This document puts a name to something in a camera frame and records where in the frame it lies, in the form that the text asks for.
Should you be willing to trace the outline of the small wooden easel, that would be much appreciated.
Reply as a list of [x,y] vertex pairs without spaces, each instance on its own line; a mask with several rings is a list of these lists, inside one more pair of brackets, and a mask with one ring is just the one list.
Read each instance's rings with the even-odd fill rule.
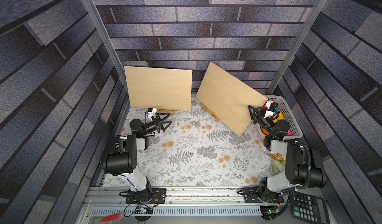
[[203,103],[200,103],[200,106],[203,110],[205,110],[206,112],[208,112],[210,115],[212,115],[214,118],[215,118],[215,121],[216,122],[219,122],[220,119],[217,115],[215,115],[210,109],[208,109]]
[[157,113],[170,113],[172,116],[175,114],[174,110],[157,109]]

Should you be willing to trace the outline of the plywood board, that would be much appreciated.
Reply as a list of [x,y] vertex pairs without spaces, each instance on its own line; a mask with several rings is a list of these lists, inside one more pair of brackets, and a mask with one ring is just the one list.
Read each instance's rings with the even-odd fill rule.
[[133,66],[124,69],[131,107],[191,110],[191,70]]
[[252,119],[248,106],[262,107],[268,100],[244,82],[210,62],[196,98],[237,136]]

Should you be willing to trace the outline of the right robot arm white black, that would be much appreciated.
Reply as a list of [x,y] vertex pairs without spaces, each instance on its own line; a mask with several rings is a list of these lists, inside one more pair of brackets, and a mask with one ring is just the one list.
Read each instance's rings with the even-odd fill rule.
[[251,197],[263,203],[281,203],[283,194],[292,190],[307,188],[322,188],[327,183],[322,156],[319,150],[309,147],[296,140],[287,139],[290,124],[286,120],[273,121],[266,112],[279,115],[276,109],[248,106],[251,119],[264,128],[263,145],[268,151],[286,157],[283,172],[265,177],[259,182]]

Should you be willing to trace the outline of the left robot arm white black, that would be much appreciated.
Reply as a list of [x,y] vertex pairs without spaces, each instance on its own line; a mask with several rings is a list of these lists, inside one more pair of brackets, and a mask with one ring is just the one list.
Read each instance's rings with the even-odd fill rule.
[[154,109],[147,112],[149,122],[140,119],[130,122],[132,134],[111,137],[100,158],[100,165],[104,173],[114,177],[121,177],[127,182],[128,190],[119,193],[126,198],[126,204],[154,204],[165,203],[166,188],[152,188],[151,183],[139,170],[138,155],[141,150],[148,148],[148,138],[156,133],[164,132],[172,124],[168,118],[171,113],[155,113]]

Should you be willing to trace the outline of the yellow toy banana bunch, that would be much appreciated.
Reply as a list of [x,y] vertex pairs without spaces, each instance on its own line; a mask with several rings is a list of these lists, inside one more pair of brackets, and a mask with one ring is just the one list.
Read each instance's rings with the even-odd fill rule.
[[283,116],[283,113],[282,111],[280,111],[278,114],[275,114],[272,118],[273,122],[276,123],[277,121],[279,120],[283,120],[284,119],[284,116]]

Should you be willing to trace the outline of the floral tablecloth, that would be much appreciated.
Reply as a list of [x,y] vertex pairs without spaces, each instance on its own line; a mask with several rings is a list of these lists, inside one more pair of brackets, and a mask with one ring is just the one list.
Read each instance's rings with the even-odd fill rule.
[[254,124],[237,136],[195,96],[189,112],[177,111],[170,120],[169,128],[137,153],[137,166],[152,186],[256,186],[272,176],[274,158]]

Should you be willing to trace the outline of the white plastic basket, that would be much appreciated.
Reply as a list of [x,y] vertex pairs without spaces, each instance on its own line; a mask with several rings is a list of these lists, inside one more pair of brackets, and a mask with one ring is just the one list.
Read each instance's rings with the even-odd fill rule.
[[286,139],[302,138],[303,132],[302,132],[296,118],[294,117],[291,108],[287,104],[285,98],[282,96],[278,96],[278,95],[265,95],[265,97],[268,100],[274,100],[275,102],[277,102],[279,104],[279,108],[280,108],[280,111],[282,111],[282,113],[283,113],[284,120],[286,120],[289,123],[289,125],[290,125],[289,130],[291,132],[291,135],[286,136]]

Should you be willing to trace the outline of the yellow snack bag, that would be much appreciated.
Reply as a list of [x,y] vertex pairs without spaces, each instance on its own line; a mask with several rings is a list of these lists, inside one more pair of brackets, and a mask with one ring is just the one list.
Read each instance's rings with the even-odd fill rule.
[[281,154],[273,152],[273,151],[269,151],[268,155],[270,155],[272,158],[274,158],[274,160],[276,160],[276,161],[280,162],[281,164],[285,165],[286,157],[284,155],[281,155]]

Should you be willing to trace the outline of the green plastic container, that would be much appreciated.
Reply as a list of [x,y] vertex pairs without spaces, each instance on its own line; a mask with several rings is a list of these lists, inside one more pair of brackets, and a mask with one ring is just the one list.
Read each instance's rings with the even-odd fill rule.
[[279,162],[278,160],[274,160],[271,165],[271,175],[276,176],[280,173],[283,173],[285,171],[285,164],[282,162]]

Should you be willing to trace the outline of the black calculator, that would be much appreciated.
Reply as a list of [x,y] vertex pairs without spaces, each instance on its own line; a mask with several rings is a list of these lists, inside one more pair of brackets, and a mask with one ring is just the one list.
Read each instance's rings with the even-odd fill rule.
[[294,218],[312,224],[329,224],[329,214],[325,200],[321,197],[292,191],[291,213]]

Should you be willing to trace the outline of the red object bottom left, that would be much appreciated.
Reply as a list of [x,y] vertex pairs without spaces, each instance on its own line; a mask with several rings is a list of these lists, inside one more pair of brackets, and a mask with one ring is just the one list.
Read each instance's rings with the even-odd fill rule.
[[106,217],[102,217],[100,220],[99,220],[99,223],[100,224],[111,224],[112,222],[115,222],[115,221],[118,221],[122,218],[122,213],[117,213],[117,214],[113,214],[113,215],[109,215],[109,216],[106,216]]

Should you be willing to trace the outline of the aluminium rail base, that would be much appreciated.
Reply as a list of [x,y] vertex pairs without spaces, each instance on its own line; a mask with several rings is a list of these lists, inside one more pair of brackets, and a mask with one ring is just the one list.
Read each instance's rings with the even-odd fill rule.
[[136,205],[128,205],[119,195],[125,187],[91,187],[82,203],[77,224],[99,224],[103,217],[121,213],[116,224],[265,224],[261,209],[273,203],[245,203],[238,186],[167,187],[165,203],[153,214],[133,215]]

